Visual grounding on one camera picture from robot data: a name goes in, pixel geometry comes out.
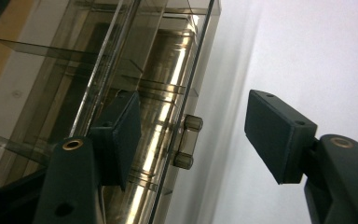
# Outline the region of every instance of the metal ring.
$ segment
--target metal ring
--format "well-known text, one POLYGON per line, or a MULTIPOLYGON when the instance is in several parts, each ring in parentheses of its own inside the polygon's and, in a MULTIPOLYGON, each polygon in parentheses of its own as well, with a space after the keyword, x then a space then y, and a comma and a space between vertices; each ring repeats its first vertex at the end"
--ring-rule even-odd
POLYGON ((330 139, 330 142, 332 142, 334 145, 338 147, 346 147, 346 148, 353 147, 353 143, 345 138, 334 137, 330 139))
POLYGON ((81 139, 72 139, 71 141, 66 142, 63 144, 63 150, 75 150, 83 146, 83 141, 81 139))

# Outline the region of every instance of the transparent plastic organizer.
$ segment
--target transparent plastic organizer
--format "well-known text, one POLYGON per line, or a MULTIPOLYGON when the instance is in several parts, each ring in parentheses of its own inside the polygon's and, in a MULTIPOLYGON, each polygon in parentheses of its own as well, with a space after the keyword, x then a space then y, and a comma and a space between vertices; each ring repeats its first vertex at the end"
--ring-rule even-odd
POLYGON ((19 0, 0 15, 0 187, 87 135, 118 91, 138 91, 142 138, 124 192, 104 187, 108 223, 161 223, 194 112, 218 1, 19 0))

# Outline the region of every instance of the small plastic knob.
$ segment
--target small plastic knob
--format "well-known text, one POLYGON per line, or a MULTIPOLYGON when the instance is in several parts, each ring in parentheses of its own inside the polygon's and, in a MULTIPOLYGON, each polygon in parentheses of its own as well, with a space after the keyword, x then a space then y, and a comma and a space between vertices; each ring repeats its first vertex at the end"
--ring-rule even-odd
POLYGON ((178 152, 173 160, 173 165, 189 170, 193 165, 193 156, 184 152, 178 152))
POLYGON ((185 117, 185 129, 188 129, 192 132, 199 133, 202 129, 202 124, 202 118, 192 115, 186 115, 185 117))

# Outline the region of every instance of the white wall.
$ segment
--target white wall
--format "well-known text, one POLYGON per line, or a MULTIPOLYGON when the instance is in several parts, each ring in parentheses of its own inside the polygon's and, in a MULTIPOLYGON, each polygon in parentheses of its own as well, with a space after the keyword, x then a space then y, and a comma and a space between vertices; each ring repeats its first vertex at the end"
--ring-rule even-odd
POLYGON ((358 1, 222 0, 222 8, 196 111, 204 128, 166 223, 310 223, 303 186, 276 185, 246 139, 248 92, 279 96, 319 125, 317 137, 358 141, 358 1))

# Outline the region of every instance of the screw hole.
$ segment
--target screw hole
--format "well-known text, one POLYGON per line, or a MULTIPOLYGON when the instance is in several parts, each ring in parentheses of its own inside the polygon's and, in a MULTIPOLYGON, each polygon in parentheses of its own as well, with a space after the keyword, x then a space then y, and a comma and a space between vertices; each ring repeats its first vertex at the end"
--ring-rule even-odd
POLYGON ((61 203, 57 206, 55 210, 55 215, 57 217, 66 217, 74 211, 74 207, 69 203, 61 203))
POLYGON ((83 146, 83 141, 81 139, 74 139, 63 144, 62 148, 65 150, 74 150, 83 146))

